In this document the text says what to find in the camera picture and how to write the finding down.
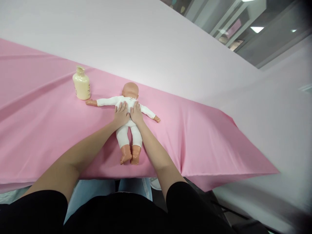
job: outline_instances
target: blue jeans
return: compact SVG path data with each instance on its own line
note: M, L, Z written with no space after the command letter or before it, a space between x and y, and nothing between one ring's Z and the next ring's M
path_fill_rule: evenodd
M132 192L153 201L149 178L121 179L119 192ZM69 217L96 196L106 196L115 192L115 180L79 180L69 201L64 223Z

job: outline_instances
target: pink tablecloth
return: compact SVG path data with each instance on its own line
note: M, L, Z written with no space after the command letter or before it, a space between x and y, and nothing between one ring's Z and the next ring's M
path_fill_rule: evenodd
M87 106L75 96L76 64L0 40L0 192L33 183L62 153L113 119L114 107ZM85 68L93 99L121 95L129 81ZM147 125L181 174L204 191L278 173L222 111L138 86L139 101L162 120L145 116ZM138 166L119 160L113 134L81 178L156 176L145 150Z

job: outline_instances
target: lotion bottle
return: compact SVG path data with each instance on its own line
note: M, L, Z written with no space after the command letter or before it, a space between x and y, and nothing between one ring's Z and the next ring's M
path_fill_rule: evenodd
M77 72L72 76L74 81L76 96L81 100L87 100L90 98L90 80L85 75L83 67L77 65Z

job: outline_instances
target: white doll clothing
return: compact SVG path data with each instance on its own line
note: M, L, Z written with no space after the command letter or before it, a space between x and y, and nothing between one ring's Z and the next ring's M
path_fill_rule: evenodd
M98 106L117 106L119 107L119 104L122 102L126 101L128 104L128 112L130 113L130 108L134 106L134 103L137 101L135 98L129 98L129 97L124 97L124 96L117 96L117 97L112 97L112 98L101 98L97 100ZM148 109L145 106L141 105L141 112L143 114L146 114L148 117L151 119L155 118L155 114ZM116 137L118 140L119 147L121 148L124 145L129 145L129 138L128 138L128 128L130 127L131 134L132 134L132 145L138 145L142 147L142 136L137 128L137 125L131 120L130 120L124 125L121 126L120 128L117 129L116 131Z

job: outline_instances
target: doll head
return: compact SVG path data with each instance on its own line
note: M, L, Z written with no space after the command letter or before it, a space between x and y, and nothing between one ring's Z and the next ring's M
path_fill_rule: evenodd
M131 97L131 98L138 98L139 87L133 82L126 83L123 87L123 96Z

